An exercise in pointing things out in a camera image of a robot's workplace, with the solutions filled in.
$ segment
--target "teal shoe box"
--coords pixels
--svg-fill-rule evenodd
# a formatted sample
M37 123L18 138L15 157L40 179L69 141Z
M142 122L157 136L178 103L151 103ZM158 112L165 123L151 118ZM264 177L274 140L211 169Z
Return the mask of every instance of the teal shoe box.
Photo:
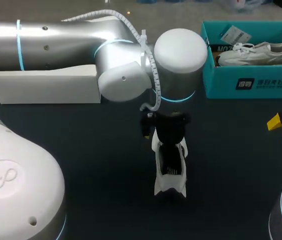
M282 21L205 21L201 36L207 45L203 82L209 99L282 99L282 65L216 66L212 52L231 51L222 36L235 26L251 35L249 44L282 43Z

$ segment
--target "cable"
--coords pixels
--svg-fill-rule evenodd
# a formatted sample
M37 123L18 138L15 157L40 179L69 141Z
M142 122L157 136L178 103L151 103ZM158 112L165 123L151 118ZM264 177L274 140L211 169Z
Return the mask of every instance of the cable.
M99 15L112 15L120 19L131 31L137 42L141 45L141 47L145 50L145 53L148 56L151 70L153 73L153 79L154 79L154 88L155 88L155 94L156 94L156 99L155 99L155 105L151 106L149 103L143 103L142 106L140 107L140 111L143 111L145 108L148 108L150 111L157 111L160 107L161 104L161 85L160 85L160 79L159 79L159 73L157 70L157 65L156 61L153 57L153 54L149 48L149 46L146 44L143 38L138 34L137 30L133 27L131 22L123 16L121 13L114 11L114 10L109 10L109 9L104 9L104 10L99 10L99 11L92 11L88 12L86 14L74 16L68 19L62 20L62 22L72 22L72 21L83 21L87 18L90 17L95 17Z

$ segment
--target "gray tabletop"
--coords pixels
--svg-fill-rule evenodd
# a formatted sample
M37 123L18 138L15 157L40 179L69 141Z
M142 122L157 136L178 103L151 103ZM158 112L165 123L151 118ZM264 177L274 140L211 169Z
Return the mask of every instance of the gray tabletop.
M282 129L267 121L282 100L188 102L187 199L154 197L155 155L139 106L0 105L0 119L48 150L66 182L68 236L86 239L268 240L282 190Z

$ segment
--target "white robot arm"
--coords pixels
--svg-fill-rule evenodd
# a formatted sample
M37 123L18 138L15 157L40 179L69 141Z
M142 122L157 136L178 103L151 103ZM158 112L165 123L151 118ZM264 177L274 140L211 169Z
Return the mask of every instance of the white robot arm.
M87 20L99 15L113 17ZM155 128L154 194L175 189L186 196L189 119L182 104L198 88L207 46L187 29L165 32L154 47L142 33L112 10L61 22L0 22L0 71L95 65L99 92L110 101L129 101L147 89L155 92L155 104L140 108L148 109L142 118L144 135ZM64 186L56 160L0 121L0 240L64 240Z

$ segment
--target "sneaker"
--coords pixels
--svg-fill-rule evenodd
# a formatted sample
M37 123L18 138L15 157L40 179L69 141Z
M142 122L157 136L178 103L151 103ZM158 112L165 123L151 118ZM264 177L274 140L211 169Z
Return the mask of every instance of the sneaker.
M282 43L236 43L231 51L221 53L215 61L221 67L282 65Z
M187 166L185 157L188 148L185 139L176 145L165 145L159 141L157 131L153 134L152 150L155 152L156 179L154 195L170 189L187 196Z

